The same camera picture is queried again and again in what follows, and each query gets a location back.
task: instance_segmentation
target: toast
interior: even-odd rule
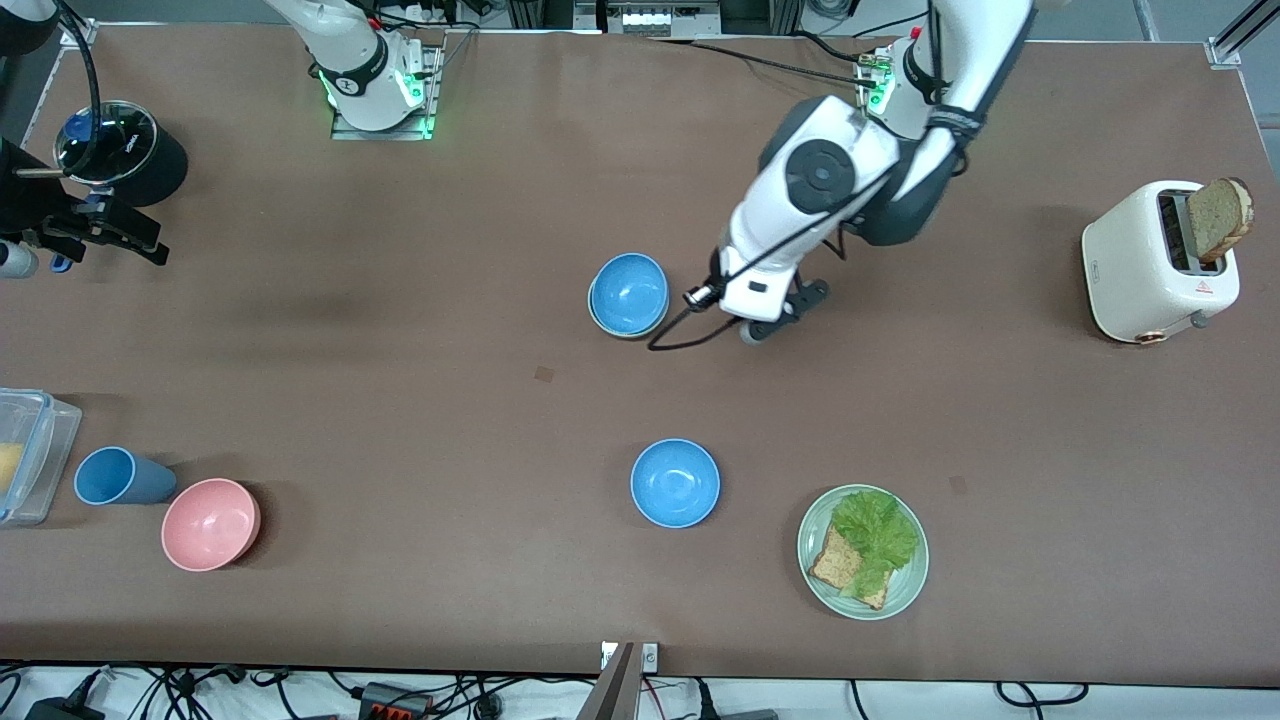
[[[813,560],[813,568],[809,568],[809,575],[836,589],[844,589],[854,582],[854,575],[861,565],[863,556],[836,532],[835,525],[829,525],[827,537],[822,541],[822,551]],[[888,578],[892,574],[892,570],[884,573],[884,587],[881,592],[858,600],[870,606],[872,610],[883,610],[884,598],[888,597]]]
[[[1253,196],[1244,181],[1216,179],[1187,199],[1192,240],[1202,263],[1213,263],[1253,229]]]

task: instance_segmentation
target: blue bowl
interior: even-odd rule
[[[669,304],[667,275],[653,258],[639,252],[605,263],[586,293],[591,319],[616,337],[649,333],[662,322]]]
[[[654,525],[689,528],[719,500],[719,468],[703,446],[687,439],[655,442],[631,468],[631,500]]]

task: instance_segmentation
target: plate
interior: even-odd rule
[[[881,491],[897,500],[897,503],[902,507],[902,512],[906,514],[906,519],[911,521],[915,532],[920,536],[920,543],[915,547],[915,555],[911,556],[910,562],[899,570],[893,570],[893,574],[890,575],[888,597],[884,600],[883,610],[872,610],[864,602],[851,597],[840,597],[838,589],[809,574],[809,568],[813,568],[813,561],[822,552],[822,542],[827,537],[827,528],[831,525],[831,512],[846,496],[867,491]],[[900,497],[876,486],[844,486],[815,500],[809,506],[809,511],[804,514],[804,519],[800,520],[796,555],[800,559],[800,574],[804,575],[804,582],[808,583],[813,594],[835,612],[845,618],[852,618],[854,620],[884,620],[906,610],[919,597],[920,591],[924,588],[924,578],[929,574],[929,542],[924,537],[924,528],[920,527],[920,520]]]

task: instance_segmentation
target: toaster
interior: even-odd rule
[[[1093,320],[1120,342],[1155,345],[1206,328],[1240,295],[1235,251],[1196,255],[1187,199],[1203,187],[1160,181],[1138,188],[1084,228],[1084,282]]]

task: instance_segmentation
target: white floor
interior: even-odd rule
[[[27,708],[37,700],[65,697],[92,667],[33,667],[22,670],[22,684],[13,702],[0,714],[4,720],[26,717]],[[406,689],[439,687],[453,682],[449,675],[372,675],[338,673],[347,685],[379,680]],[[90,707],[106,714],[108,720],[125,720],[147,689],[151,679],[141,670],[116,670],[102,675],[90,694]],[[696,685],[681,678],[658,678],[655,684],[675,687],[658,689],[664,716],[676,720],[699,711]],[[858,719],[849,683],[842,680],[708,680],[721,715],[772,708],[781,720]],[[337,715],[356,719],[357,701],[352,700],[324,673],[298,671],[285,680],[285,692],[293,710],[302,717]],[[1030,710],[1005,705],[986,683],[879,683],[858,684],[870,720],[947,719],[947,720],[1027,720]],[[1042,700],[1073,694],[1076,688],[1033,685]],[[0,684],[0,702],[9,692],[9,683]],[[520,683],[500,693],[502,717],[508,720],[550,720],[576,717],[590,688],[582,683],[543,684]],[[1006,687],[1018,697],[1018,689]],[[224,679],[201,685],[196,697],[214,720],[285,720],[275,688],[259,688],[250,682],[232,685]],[[163,720],[168,702],[157,701],[148,717]],[[639,720],[659,720],[648,694],[640,698]],[[1280,691],[1148,688],[1096,685],[1082,702],[1065,707],[1048,707],[1046,720],[1190,720],[1190,719],[1280,719]],[[463,711],[451,715],[465,719]]]

